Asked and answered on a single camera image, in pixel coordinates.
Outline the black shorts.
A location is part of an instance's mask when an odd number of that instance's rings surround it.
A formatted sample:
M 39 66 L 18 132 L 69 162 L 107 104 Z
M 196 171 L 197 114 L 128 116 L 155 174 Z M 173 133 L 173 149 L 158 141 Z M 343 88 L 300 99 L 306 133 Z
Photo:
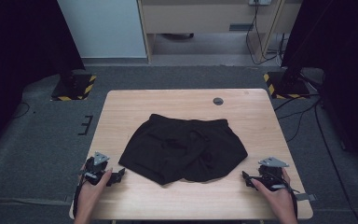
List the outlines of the black shorts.
M 119 164 L 161 186 L 222 178 L 248 153 L 225 119 L 184 120 L 153 114 L 132 135 Z

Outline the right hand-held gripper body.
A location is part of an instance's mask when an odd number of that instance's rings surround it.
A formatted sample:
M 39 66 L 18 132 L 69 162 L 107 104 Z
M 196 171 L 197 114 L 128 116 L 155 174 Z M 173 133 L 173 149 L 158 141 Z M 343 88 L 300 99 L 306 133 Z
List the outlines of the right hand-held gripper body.
M 287 182 L 282 175 L 282 169 L 288 167 L 289 164 L 275 157 L 268 157 L 258 162 L 259 176 L 256 177 L 268 190 L 276 191 L 285 189 Z

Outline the black curtain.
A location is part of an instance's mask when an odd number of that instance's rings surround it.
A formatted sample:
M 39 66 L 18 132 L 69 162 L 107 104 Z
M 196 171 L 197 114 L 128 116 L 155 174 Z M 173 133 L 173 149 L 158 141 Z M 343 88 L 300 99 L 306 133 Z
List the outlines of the black curtain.
M 0 0 L 0 133 L 27 85 L 83 67 L 58 0 Z
M 324 71 L 327 108 L 346 148 L 358 152 L 358 0 L 303 0 L 282 64 L 296 74 Z

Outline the person's left hand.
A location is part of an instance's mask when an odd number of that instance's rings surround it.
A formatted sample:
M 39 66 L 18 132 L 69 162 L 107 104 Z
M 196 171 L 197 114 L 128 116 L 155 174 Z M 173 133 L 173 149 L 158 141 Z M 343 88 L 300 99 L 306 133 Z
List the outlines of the person's left hand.
M 97 185 L 91 185 L 89 182 L 87 182 L 82 186 L 77 200 L 76 217 L 91 218 L 93 210 L 100 200 L 100 197 L 104 188 L 106 187 L 106 183 L 111 177 L 111 174 L 112 170 L 108 169 Z

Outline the white cabinet panel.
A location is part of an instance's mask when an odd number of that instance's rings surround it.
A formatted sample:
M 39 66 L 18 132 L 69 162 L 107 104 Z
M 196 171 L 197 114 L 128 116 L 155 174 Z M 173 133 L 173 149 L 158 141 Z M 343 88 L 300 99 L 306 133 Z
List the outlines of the white cabinet panel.
M 84 59 L 145 59 L 137 0 L 58 0 Z

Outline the light wooden desk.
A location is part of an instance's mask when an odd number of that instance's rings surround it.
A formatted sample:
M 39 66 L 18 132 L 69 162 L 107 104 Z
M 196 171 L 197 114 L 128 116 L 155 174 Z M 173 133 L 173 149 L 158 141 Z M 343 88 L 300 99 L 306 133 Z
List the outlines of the light wooden desk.
M 267 60 L 276 34 L 292 31 L 303 0 L 272 0 L 249 6 L 249 0 L 137 0 L 146 53 L 158 34 L 246 32 L 246 43 L 258 63 Z

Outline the white power strip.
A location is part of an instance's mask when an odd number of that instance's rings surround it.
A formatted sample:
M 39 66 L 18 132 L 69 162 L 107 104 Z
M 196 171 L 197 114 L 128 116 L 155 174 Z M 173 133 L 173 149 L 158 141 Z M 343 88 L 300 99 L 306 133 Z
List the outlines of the white power strip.
M 248 5 L 249 6 L 258 6 L 258 7 L 266 7 L 270 6 L 272 3 L 272 0 L 249 0 Z

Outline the hazard-striped black stand base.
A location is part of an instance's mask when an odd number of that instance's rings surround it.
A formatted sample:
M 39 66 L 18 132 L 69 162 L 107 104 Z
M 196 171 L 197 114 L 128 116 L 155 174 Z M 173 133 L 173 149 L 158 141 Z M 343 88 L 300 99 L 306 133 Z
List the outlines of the hazard-striped black stand base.
M 51 100 L 85 100 L 90 94 L 95 79 L 96 76 L 92 74 L 60 75 L 59 82 L 51 94 Z
M 310 91 L 304 81 L 284 72 L 267 72 L 263 76 L 273 99 L 309 98 Z

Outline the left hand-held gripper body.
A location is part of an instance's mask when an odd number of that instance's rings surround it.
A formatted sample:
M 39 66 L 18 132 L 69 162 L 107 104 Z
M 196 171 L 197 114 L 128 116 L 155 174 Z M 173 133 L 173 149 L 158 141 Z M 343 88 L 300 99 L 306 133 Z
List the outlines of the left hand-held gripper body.
M 86 160 L 85 166 L 80 172 L 81 175 L 89 181 L 91 185 L 97 185 L 105 173 L 108 160 L 108 156 L 100 152 L 95 152 L 93 156 Z

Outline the person's right hand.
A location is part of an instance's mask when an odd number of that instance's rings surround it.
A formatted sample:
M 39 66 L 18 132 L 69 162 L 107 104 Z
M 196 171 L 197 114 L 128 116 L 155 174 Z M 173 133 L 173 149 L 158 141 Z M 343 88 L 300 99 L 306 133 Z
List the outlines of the person's right hand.
M 287 189 L 270 191 L 260 181 L 252 179 L 255 188 L 266 198 L 273 214 L 278 218 L 295 217 L 291 193 Z

